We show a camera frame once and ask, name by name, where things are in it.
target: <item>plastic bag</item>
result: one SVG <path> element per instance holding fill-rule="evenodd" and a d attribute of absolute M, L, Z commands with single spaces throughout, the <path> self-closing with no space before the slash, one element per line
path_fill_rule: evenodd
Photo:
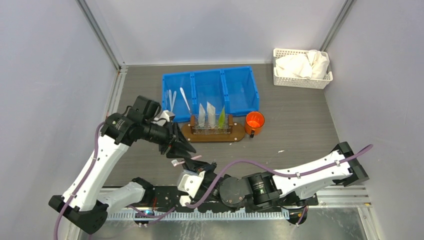
<path fill-rule="evenodd" d="M 219 115 L 218 127 L 220 129 L 223 129 L 224 128 L 224 124 L 225 124 L 225 106 L 222 108 L 221 114 Z"/>
<path fill-rule="evenodd" d="M 215 107 L 207 102 L 207 122 L 209 123 L 210 128 L 215 128 Z"/>
<path fill-rule="evenodd" d="M 198 117 L 198 124 L 199 127 L 204 127 L 205 126 L 205 116 L 206 116 L 206 112 L 205 109 L 203 108 L 202 104 L 200 103 L 199 106 L 199 117 Z"/>

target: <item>metal plate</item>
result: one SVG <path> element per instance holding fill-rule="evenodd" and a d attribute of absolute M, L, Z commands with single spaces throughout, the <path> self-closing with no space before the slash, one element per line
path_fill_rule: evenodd
<path fill-rule="evenodd" d="M 154 211 L 155 215 L 164 214 L 164 212 Z M 236 212 L 202 213 L 197 210 L 194 212 L 171 212 L 161 221 L 236 221 L 236 220 L 286 220 L 289 219 L 289 211 L 282 212 L 245 212 L 240 209 Z M 108 221 L 150 221 L 154 220 L 145 217 L 136 217 L 136 212 L 132 209 L 122 209 L 107 217 Z"/>
<path fill-rule="evenodd" d="M 164 221 L 137 227 L 134 221 L 107 221 L 92 240 L 366 240 L 357 208 L 310 208 L 295 227 L 286 220 Z"/>

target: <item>white spatula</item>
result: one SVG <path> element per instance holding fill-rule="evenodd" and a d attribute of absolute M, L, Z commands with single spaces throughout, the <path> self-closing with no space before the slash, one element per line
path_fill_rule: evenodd
<path fill-rule="evenodd" d="M 177 91 L 173 91 L 173 96 L 172 96 L 172 106 L 171 106 L 171 112 L 174 109 L 174 105 L 175 105 L 175 98 L 177 97 Z"/>
<path fill-rule="evenodd" d="M 182 98 L 184 98 L 185 105 L 187 105 L 188 113 L 192 114 L 192 111 L 190 110 L 190 107 L 189 107 L 189 102 L 187 101 L 187 98 L 186 98 L 186 94 L 184 93 L 184 89 L 180 87 L 179 90 L 181 91 Z"/>
<path fill-rule="evenodd" d="M 171 112 L 172 112 L 172 110 L 174 108 L 174 103 L 172 101 L 172 91 L 171 91 L 171 89 L 168 90 L 168 97 L 169 97 L 169 105 L 170 105 Z"/>

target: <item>white wall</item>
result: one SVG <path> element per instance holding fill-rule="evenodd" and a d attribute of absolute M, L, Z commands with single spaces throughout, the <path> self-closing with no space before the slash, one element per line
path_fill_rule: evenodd
<path fill-rule="evenodd" d="M 360 162 L 385 239 L 424 236 L 424 2 L 356 1 L 328 52 L 325 89 L 341 141 Z"/>
<path fill-rule="evenodd" d="M 127 65 L 270 62 L 318 49 L 344 0 L 90 0 Z"/>
<path fill-rule="evenodd" d="M 116 70 L 75 0 L 3 1 L 0 23 L 0 239 L 52 239 Z"/>

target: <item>white plastic basket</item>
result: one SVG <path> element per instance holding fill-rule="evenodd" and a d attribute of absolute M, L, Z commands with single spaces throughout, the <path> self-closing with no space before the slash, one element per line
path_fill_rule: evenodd
<path fill-rule="evenodd" d="M 284 48 L 275 48 L 273 51 L 273 71 L 274 71 L 274 85 L 275 86 L 287 86 L 287 87 L 298 87 L 298 88 L 309 88 L 309 89 L 324 89 L 327 84 L 333 80 L 333 74 L 331 72 L 330 65 L 327 69 L 327 74 L 324 79 L 308 79 L 301 77 L 281 77 L 277 75 L 276 69 L 276 59 L 284 57 L 286 55 L 296 55 L 296 54 L 305 54 L 308 51 L 306 50 L 295 50 L 295 49 L 284 49 Z M 321 52 L 327 59 L 329 55 L 322 51 Z"/>

